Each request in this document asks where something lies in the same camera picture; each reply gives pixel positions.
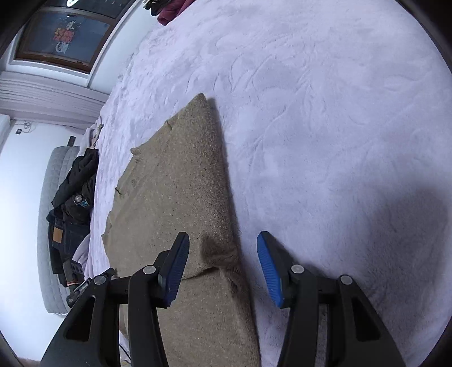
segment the cable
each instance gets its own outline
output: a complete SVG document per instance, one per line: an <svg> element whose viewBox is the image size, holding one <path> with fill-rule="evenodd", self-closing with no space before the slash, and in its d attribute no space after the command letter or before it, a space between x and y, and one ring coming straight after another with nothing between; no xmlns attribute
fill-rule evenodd
<svg viewBox="0 0 452 367"><path fill-rule="evenodd" d="M129 353L126 352L126 350L124 349L124 347L120 344L119 345L121 347L121 349L124 351L124 353L127 355L127 357L129 358L130 363L132 363L132 359L129 356Z"/></svg>

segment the brown window frame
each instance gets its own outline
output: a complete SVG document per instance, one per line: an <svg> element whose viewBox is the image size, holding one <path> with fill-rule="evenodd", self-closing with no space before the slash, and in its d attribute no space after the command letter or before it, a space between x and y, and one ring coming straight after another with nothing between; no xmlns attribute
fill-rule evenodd
<svg viewBox="0 0 452 367"><path fill-rule="evenodd" d="M81 71L85 74L89 74L94 64L96 63L97 58L99 57L100 52L102 51L102 48L104 47L105 43L107 42L108 38L110 37L113 30L118 25L119 21L122 19L122 17L125 15L125 13L130 9L130 7L135 4L135 1L130 1L127 6L122 10L120 15L114 19L107 17L105 15L92 13L85 10L79 10L79 9L72 9L67 7L57 7L57 6L44 6L40 8L30 19L30 21L25 26L25 30L22 33L19 41L19 46L17 47L17 51L15 54L15 60L23 60L23 61L38 61L42 64L47 65L53 65L53 66L60 66L67 69L75 70L75 71ZM38 22L39 13L66 13L66 14L74 14L74 15L80 15L86 18L98 20L100 22L106 23L109 25L107 32L105 32L104 36L102 37L101 41L99 42L98 47L96 48L93 57L89 61L89 63L81 62L81 61L74 61L74 59L64 57L64 56L56 56L53 54L44 54L41 52L30 52L26 51L26 48L30 42L30 33L33 31L34 25Z"/></svg>

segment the quilted headboard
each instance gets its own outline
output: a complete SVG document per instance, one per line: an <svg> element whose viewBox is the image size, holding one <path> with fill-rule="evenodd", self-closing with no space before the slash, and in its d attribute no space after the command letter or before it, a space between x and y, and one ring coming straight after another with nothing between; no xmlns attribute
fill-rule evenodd
<svg viewBox="0 0 452 367"><path fill-rule="evenodd" d="M64 288L58 281L58 276L52 273L46 217L53 209L53 197L66 178L78 152L78 146L55 148L50 156L42 184L38 216L38 273L42 299L46 310L51 314L66 314L70 308L66 303L66 297L69 295L68 289Z"/></svg>

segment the pink cloth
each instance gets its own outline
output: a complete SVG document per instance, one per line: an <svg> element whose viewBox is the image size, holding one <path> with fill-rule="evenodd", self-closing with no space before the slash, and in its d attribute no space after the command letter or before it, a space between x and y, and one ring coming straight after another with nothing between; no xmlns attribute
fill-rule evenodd
<svg viewBox="0 0 452 367"><path fill-rule="evenodd" d="M163 8L157 20L160 24L167 25L194 2L195 0L174 0Z"/></svg>

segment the wall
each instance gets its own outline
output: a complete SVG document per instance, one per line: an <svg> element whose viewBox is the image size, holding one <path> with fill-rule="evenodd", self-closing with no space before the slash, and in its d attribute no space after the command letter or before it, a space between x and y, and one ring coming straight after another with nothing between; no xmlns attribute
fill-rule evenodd
<svg viewBox="0 0 452 367"><path fill-rule="evenodd" d="M44 308L38 279L36 236L44 173L52 150L65 146L65 127L14 126L0 152L0 330L19 357L40 360L62 317Z"/></svg>
<svg viewBox="0 0 452 367"><path fill-rule="evenodd" d="M53 65L14 60L18 37L0 59L0 70L45 76L110 94L129 57L157 24L156 18L142 8L141 0L137 0L105 43L90 75Z"/></svg>

